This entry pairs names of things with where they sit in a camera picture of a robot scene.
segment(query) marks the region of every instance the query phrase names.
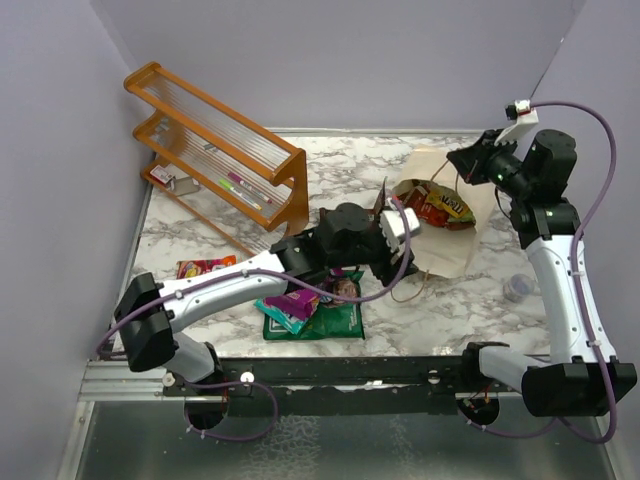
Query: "pen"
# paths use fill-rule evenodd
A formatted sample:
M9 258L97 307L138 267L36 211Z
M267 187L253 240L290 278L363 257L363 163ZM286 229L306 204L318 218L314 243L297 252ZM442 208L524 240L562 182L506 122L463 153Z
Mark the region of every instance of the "pen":
M244 188L246 188L247 190L249 190L251 193L253 193L254 195L260 197L262 200L264 200L267 203L271 203L271 199L269 197L267 197L264 193L262 193L260 190L258 190L256 187L254 187L253 185L251 185L250 183L248 183L247 181L245 181L240 175L238 175L237 173L233 173L233 172L229 172L229 178L231 180L233 180L234 182L236 182L238 185L243 186Z
M255 208L256 210L262 210L262 207L260 205L258 205L256 202L254 202L253 200L251 200L250 198L247 198L245 195L242 194L242 192L238 191L237 189L235 189L233 187L233 185L231 185L229 182L227 182L224 179L220 179L220 185L222 185L222 187L225 190L229 190L231 193L233 193L235 196L237 196L238 198L241 198L242 200L244 200L246 203L248 203L249 205L251 205L253 208Z

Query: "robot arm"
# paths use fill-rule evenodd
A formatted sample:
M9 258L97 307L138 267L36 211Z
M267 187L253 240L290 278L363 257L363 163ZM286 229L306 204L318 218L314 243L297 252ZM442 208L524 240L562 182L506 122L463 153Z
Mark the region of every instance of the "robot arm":
M535 416L603 415L608 404L602 373L586 333L574 276L582 279L589 313L586 320L607 360L616 401L635 385L636 372L632 364L617 360L604 332L584 266L582 240L578 244L579 271L571 267L571 245L580 220L562 194L576 162L575 141L557 130L541 130L520 161L513 155L515 139L537 123L537 114L528 102L516 102L507 107L507 115L516 119L514 127L485 131L474 145L447 157L467 183L492 182L511 198L511 224L534 267L547 313L551 363L504 344L475 344L470 356L479 375L521 392Z
M411 209L404 213L411 236L416 235L420 223L415 213ZM173 295L174 299L148 310L120 330L129 368L140 372L165 366L188 382L216 383L221 367L213 346L196 342L181 331L234 305L300 288L284 278L249 275L248 271L269 270L315 285L333 268L369 265L386 286L400 269L400 246L405 235L397 211L380 206L371 220L358 205L345 203L324 215L318 226L286 237L269 251L224 270L164 283L156 283L150 273L139 275L116 308L116 320L158 298ZM410 265L405 275L414 271ZM196 285L202 288L192 291Z

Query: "lavender backdrop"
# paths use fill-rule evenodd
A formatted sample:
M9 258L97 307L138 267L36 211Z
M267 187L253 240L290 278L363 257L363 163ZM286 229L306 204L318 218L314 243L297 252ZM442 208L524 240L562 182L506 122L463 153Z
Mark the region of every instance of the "lavender backdrop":
M85 0L0 19L0 478L55 478L143 193L128 68Z

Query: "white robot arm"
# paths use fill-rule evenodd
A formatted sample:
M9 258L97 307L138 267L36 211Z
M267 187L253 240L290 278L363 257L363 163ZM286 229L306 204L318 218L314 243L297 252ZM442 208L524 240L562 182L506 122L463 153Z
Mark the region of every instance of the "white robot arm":
M513 351L507 345L472 344L467 357L477 375L499 380L522 393L536 416L602 415L608 411L603 373L593 346L607 362L616 400L636 383L632 364L622 364L607 338L591 293L584 261L584 245L572 248L580 219L562 197L576 163L575 140L557 130L539 131L520 161L515 140L537 123L528 101L507 107L516 125L487 130L472 146L450 152L447 158L472 185L492 182L511 198L509 219L520 246L533 265L542 292L551 338L551 362ZM572 265L578 265L577 271ZM586 310L580 306L579 277ZM588 318L583 318L586 311ZM589 325L595 338L587 334Z

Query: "marble surface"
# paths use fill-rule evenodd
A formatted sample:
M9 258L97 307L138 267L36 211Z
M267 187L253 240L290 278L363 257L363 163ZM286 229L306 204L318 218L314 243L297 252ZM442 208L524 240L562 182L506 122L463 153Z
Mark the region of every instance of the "marble surface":
M412 149L420 144L455 149L474 138L451 137L285 137L307 151L312 221L319 207L343 201L371 206L382 179L393 180ZM215 223L262 250L281 236L265 235L257 225L212 196L183 197L204 208ZM157 279L175 277L177 261L241 253L163 193L154 190L140 237L132 275L149 271ZM535 278L508 220L496 209L465 277L430 279L408 303L390 296L362 306L366 339L266 342L263 315L252 303L205 318L185 332L211 342L221 356L380 356L459 354L470 341L503 341L525 353L547 353L549 335L538 293L522 304L503 299L502 286L515 273ZM420 288L421 274L404 279L394 291L407 298ZM369 273L363 294L381 285Z

